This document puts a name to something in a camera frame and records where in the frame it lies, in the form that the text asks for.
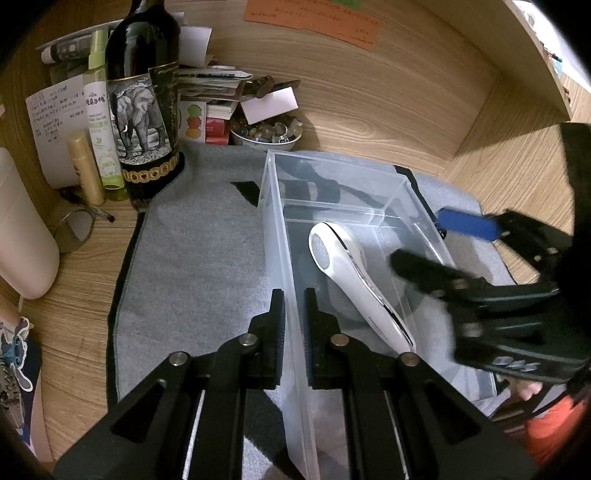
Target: bowl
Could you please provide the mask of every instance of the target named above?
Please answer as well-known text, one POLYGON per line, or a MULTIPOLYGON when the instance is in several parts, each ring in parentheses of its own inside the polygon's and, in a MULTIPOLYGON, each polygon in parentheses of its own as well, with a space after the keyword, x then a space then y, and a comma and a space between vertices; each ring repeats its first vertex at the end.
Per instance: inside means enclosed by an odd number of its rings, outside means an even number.
POLYGON ((299 137, 293 139, 290 142, 264 143, 264 142, 255 142, 254 140, 251 140, 250 138, 241 137, 237 133, 234 133, 232 130, 230 130, 230 133, 234 137, 234 143, 236 145, 248 145, 249 147, 254 148, 255 150, 269 150, 270 148, 272 148, 273 150, 291 150, 292 148, 294 148, 294 145, 296 144, 296 142, 301 138, 301 135, 300 135, 299 137))

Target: white cylindrical container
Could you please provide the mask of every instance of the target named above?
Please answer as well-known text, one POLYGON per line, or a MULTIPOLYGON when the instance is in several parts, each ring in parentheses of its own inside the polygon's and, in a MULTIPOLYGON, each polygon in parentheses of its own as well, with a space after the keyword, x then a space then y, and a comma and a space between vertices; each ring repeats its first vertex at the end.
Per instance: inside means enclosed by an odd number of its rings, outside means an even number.
POLYGON ((26 299, 49 290, 57 275, 56 241, 35 209, 10 153, 0 148, 0 276, 26 299))

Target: elephant illustration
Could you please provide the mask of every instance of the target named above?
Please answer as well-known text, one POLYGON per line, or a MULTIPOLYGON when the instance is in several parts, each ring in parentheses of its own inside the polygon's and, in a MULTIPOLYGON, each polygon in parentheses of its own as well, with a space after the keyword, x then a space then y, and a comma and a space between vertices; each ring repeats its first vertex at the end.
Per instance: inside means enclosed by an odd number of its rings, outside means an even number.
POLYGON ((148 129, 155 128, 158 132, 158 147, 162 148, 166 142, 166 129, 158 103, 154 94, 145 86, 137 86, 125 90, 119 96, 112 95, 112 110, 115 112, 117 130, 127 154, 127 160, 133 160, 134 130, 137 133, 142 154, 150 152, 148 146, 148 129))

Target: orange paper note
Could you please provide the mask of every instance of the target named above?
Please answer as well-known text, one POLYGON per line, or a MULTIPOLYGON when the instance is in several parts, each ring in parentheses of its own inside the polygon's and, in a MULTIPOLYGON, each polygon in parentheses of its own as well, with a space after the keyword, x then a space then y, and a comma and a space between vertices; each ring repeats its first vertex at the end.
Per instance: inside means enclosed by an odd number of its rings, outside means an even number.
POLYGON ((248 0, 244 20, 305 28, 373 50, 382 21, 326 0, 248 0))

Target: wine bottle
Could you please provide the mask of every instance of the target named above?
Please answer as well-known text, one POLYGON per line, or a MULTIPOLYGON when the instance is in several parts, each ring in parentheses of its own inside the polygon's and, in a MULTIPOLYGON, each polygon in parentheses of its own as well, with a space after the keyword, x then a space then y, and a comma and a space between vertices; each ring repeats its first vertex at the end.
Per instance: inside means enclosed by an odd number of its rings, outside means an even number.
POLYGON ((137 209, 184 167, 177 132, 179 35, 164 0, 133 0, 105 51, 113 137, 137 209))

